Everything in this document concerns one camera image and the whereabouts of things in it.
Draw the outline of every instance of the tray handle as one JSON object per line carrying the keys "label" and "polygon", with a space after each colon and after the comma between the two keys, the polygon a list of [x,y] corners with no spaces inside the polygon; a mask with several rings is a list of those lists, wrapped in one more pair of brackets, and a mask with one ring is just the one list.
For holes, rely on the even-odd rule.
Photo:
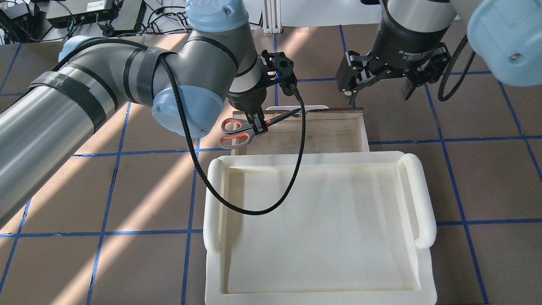
{"label": "tray handle", "polygon": [[414,209],[418,219],[419,236],[414,243],[419,249],[428,249],[435,242],[437,224],[433,213],[433,206],[427,190],[425,175],[420,159],[413,154],[405,154],[397,162],[400,168],[406,169],[414,200]]}
{"label": "tray handle", "polygon": [[[209,164],[208,179],[215,189],[221,189],[222,173],[225,166],[222,160],[214,159]],[[221,203],[209,190],[205,195],[205,212],[203,214],[203,244],[209,253],[220,252],[220,217]]]}

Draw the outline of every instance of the blue cap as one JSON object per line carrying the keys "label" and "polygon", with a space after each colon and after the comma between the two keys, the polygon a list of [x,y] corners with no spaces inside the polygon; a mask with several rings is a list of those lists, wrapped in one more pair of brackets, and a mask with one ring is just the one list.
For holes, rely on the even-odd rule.
{"label": "blue cap", "polygon": [[472,14],[467,35],[498,80],[542,84],[542,0],[486,0]]}
{"label": "blue cap", "polygon": [[203,32],[224,32],[248,22],[242,0],[188,0],[186,14],[192,28]]}
{"label": "blue cap", "polygon": [[84,35],[73,36],[68,41],[66,41],[66,43],[64,43],[64,47],[62,48],[62,51],[60,51],[60,54],[59,54],[59,61],[61,61],[64,57],[66,57],[66,55],[68,55],[68,53],[73,51],[76,47],[92,39],[103,39],[103,37],[84,36]]}
{"label": "blue cap", "polygon": [[[224,109],[224,100],[215,92],[196,86],[179,86],[179,93],[192,138],[209,134]],[[155,96],[151,113],[165,129],[185,136],[172,87]]]}

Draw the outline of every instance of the white tray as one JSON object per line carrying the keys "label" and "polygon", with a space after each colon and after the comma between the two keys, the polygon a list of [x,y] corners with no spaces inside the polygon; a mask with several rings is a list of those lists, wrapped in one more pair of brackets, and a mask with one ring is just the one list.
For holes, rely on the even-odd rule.
{"label": "white tray", "polygon": [[[264,209],[284,192],[296,155],[225,156],[212,185]],[[402,152],[310,154],[284,203],[263,216],[207,193],[207,305],[433,305],[436,224],[418,158]]]}

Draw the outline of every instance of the floor tile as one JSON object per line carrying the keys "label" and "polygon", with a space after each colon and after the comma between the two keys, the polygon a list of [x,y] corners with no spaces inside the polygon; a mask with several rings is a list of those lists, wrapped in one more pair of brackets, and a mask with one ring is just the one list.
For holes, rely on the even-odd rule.
{"label": "floor tile", "polygon": [[179,305],[185,234],[104,238],[91,304]]}
{"label": "floor tile", "polygon": [[[448,28],[448,31],[446,31],[446,34],[442,38],[442,42],[444,42],[446,44],[446,47],[448,47],[448,52],[450,52],[450,56],[454,54],[455,49],[457,48],[466,33],[467,27],[465,26],[463,20],[452,21],[450,27]],[[465,68],[465,64],[467,63],[471,52],[472,48],[468,43],[463,49],[463,52],[461,52],[458,60],[456,61],[452,72],[463,72],[463,69]],[[469,71],[489,71],[489,68],[487,67],[483,58],[480,55],[476,55],[474,57],[473,63],[470,66]]]}
{"label": "floor tile", "polygon": [[298,79],[335,77],[344,53],[339,27],[284,28],[277,40]]}
{"label": "floor tile", "polygon": [[5,75],[8,72],[9,66],[11,65],[11,60],[17,53],[18,45],[1,45],[0,46],[0,86],[4,82]]}
{"label": "floor tile", "polygon": [[401,98],[404,82],[404,79],[383,80],[358,94],[356,105],[364,108],[369,141],[438,139],[425,90],[417,89],[405,101]]}
{"label": "floor tile", "polygon": [[62,47],[62,42],[23,44],[2,93],[26,92],[33,80],[58,63]]}
{"label": "floor tile", "polygon": [[101,230],[116,157],[72,157],[34,195],[23,233]]}
{"label": "floor tile", "polygon": [[85,304],[98,239],[21,238],[0,304]]}
{"label": "floor tile", "polygon": [[538,166],[542,166],[542,139],[531,139],[529,140],[529,145],[531,145]]}
{"label": "floor tile", "polygon": [[192,234],[188,280],[186,282],[186,305],[205,304],[205,270],[207,250],[203,245],[203,234]]}
{"label": "floor tile", "polygon": [[123,156],[106,230],[188,228],[193,169],[187,152]]}
{"label": "floor tile", "polygon": [[475,225],[470,234],[491,304],[540,304],[542,224]]}
{"label": "floor tile", "polygon": [[123,151],[187,149],[186,139],[162,127],[151,109],[132,104],[124,137]]}
{"label": "floor tile", "polygon": [[483,304],[463,226],[440,226],[431,247],[438,305]]}
{"label": "floor tile", "polygon": [[120,107],[117,112],[93,134],[75,153],[101,154],[116,153],[119,150],[120,135],[126,118],[128,103]]}
{"label": "floor tile", "polygon": [[542,187],[523,140],[446,147],[467,220],[542,218]]}
{"label": "floor tile", "polygon": [[360,55],[367,55],[375,43],[377,30],[378,24],[350,24],[343,26],[346,50],[352,50]]}
{"label": "floor tile", "polygon": [[[199,163],[203,168],[204,173],[209,172],[209,163],[220,156],[230,156],[231,151],[201,151],[199,153]],[[196,179],[196,196],[194,197],[194,215],[192,220],[192,228],[203,228],[203,211],[205,210],[205,196],[207,188],[199,176]]]}
{"label": "floor tile", "polygon": [[[450,76],[445,94],[459,76]],[[429,85],[444,138],[519,136],[497,80],[490,74],[468,75],[452,98],[438,100],[438,84]]]}
{"label": "floor tile", "polygon": [[[346,96],[337,90],[335,81],[302,81],[298,83],[299,93],[305,105],[326,105],[329,108],[350,108]],[[294,97],[287,97],[279,88],[279,106],[298,106]]]}
{"label": "floor tile", "polygon": [[397,150],[415,154],[422,161],[436,221],[461,220],[450,172],[440,143],[371,145],[369,148],[371,151]]}
{"label": "floor tile", "polygon": [[13,233],[17,234],[19,230],[19,224],[21,224],[21,218],[23,217],[24,207],[22,207],[17,214],[15,214],[7,224],[5,224],[2,229],[0,229],[0,234]]}
{"label": "floor tile", "polygon": [[6,264],[8,263],[14,240],[15,238],[12,237],[0,238],[0,274],[2,275],[4,274]]}
{"label": "floor tile", "polygon": [[505,86],[510,103],[526,136],[542,135],[542,86]]}
{"label": "floor tile", "polygon": [[0,97],[0,113],[4,112],[18,97]]}

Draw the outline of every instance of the black box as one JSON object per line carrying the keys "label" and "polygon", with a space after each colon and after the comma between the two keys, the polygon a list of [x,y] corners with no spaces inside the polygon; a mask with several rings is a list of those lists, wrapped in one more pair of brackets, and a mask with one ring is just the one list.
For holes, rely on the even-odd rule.
{"label": "black box", "polygon": [[98,14],[98,21],[109,21],[118,15],[115,0],[50,1],[46,16],[47,21],[57,29],[68,27],[70,21],[68,9],[72,12],[76,22],[83,20],[83,24],[96,22]]}

